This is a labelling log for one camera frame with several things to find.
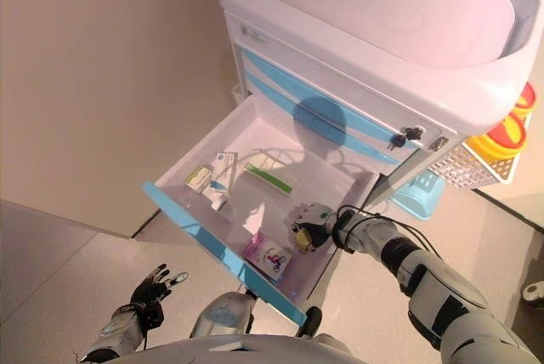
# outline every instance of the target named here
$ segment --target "keyhole lock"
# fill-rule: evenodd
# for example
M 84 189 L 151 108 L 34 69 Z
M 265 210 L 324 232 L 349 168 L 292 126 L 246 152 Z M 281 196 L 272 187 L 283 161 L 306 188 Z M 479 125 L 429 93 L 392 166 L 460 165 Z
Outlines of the keyhole lock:
M 396 134 L 389 141 L 389 149 L 392 151 L 395 148 L 404 147 L 407 140 L 421 140 L 423 135 L 423 128 L 402 128 L 402 134 Z

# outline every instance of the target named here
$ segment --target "tiled floor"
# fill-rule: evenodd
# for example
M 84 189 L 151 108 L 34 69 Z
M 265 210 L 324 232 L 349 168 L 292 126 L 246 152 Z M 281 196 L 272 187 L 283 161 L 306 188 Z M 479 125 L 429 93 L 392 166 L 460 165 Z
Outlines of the tiled floor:
M 499 319 L 508 326 L 516 322 L 527 271 L 544 263 L 537 261 L 542 235 L 470 191 L 448 188 L 428 222 L 409 219 L 394 206 L 382 208 L 423 230 L 445 260 L 479 287 Z M 190 279 L 165 300 L 167 319 L 150 333 L 150 346 L 185 338 L 209 301 L 239 287 L 162 214 L 135 241 L 51 225 L 39 214 L 6 212 L 4 204 L 2 211 L 5 363 L 73 362 L 75 352 L 93 342 L 111 312 L 163 261 L 172 270 L 187 270 Z M 370 257 L 342 254 L 334 275 L 317 293 L 324 311 L 320 330 L 340 338 L 360 359 L 439 362 L 439 353 L 409 323 L 407 299 L 395 279 Z M 254 333 L 296 330 L 262 302 L 254 315 Z M 544 344 L 544 331 L 535 340 Z

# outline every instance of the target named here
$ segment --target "yellow container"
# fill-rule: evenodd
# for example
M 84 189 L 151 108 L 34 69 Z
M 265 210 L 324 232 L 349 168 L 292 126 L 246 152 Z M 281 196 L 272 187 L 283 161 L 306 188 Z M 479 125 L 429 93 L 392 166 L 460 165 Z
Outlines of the yellow container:
M 467 145 L 491 163 L 514 157 L 523 150 L 526 140 L 524 124 L 511 112 L 486 134 L 469 138 Z
M 513 107 L 513 112 L 516 116 L 524 119 L 529 113 L 535 109 L 536 92 L 530 83 L 526 83 L 524 91 L 518 98 L 516 105 Z

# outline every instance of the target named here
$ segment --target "blue stripe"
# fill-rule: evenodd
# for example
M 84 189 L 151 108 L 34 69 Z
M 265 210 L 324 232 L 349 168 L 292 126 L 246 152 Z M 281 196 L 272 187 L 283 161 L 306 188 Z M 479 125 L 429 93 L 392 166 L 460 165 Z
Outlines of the blue stripe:
M 368 157 L 372 157 L 380 162 L 386 162 L 389 164 L 400 164 L 394 158 L 381 153 L 374 147 L 357 140 L 353 136 L 344 133 L 344 131 L 335 128 L 330 123 L 322 120 L 314 115 L 311 111 L 307 111 L 300 105 L 295 105 L 284 95 L 273 90 L 269 85 L 262 82 L 260 79 L 246 71 L 246 77 L 257 87 L 259 90 L 267 96 L 270 100 L 275 102 L 281 109 L 289 113 L 296 120 L 302 123 L 304 126 L 314 131 L 318 135 L 324 137 L 327 140 L 336 143 L 337 145 L 343 145 L 349 149 L 356 151 Z
M 262 300 L 272 304 L 286 317 L 302 326 L 306 315 L 291 300 L 281 294 L 270 282 L 260 276 L 244 259 L 232 252 L 215 236 L 210 234 L 201 224 L 188 214 L 170 196 L 153 183 L 147 182 L 142 187 L 144 192 L 156 205 L 185 233 L 194 237 L 201 246 L 207 249 L 219 262 L 224 264 L 234 276 Z
M 340 127 L 347 126 L 360 133 L 371 136 L 381 141 L 389 142 L 394 134 L 386 128 L 363 117 L 352 109 L 325 96 L 321 91 L 312 88 L 306 83 L 296 79 L 294 76 L 276 68 L 269 62 L 259 58 L 257 55 L 243 50 L 244 55 L 268 78 L 280 88 L 292 94 L 297 100 L 305 100 L 304 105 L 316 115 L 323 116 L 329 122 L 334 122 Z M 407 146 L 415 147 L 411 142 Z

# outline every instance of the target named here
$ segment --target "caster wheel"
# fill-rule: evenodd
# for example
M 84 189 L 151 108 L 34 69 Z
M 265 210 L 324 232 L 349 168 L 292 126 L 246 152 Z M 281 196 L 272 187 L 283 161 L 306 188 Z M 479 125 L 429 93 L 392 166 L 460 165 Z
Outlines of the caster wheel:
M 319 307 L 310 307 L 306 311 L 306 316 L 306 321 L 301 327 L 298 328 L 296 337 L 314 337 L 317 333 L 317 330 L 320 328 L 321 318 L 323 317 L 323 314 L 321 313 L 321 309 Z

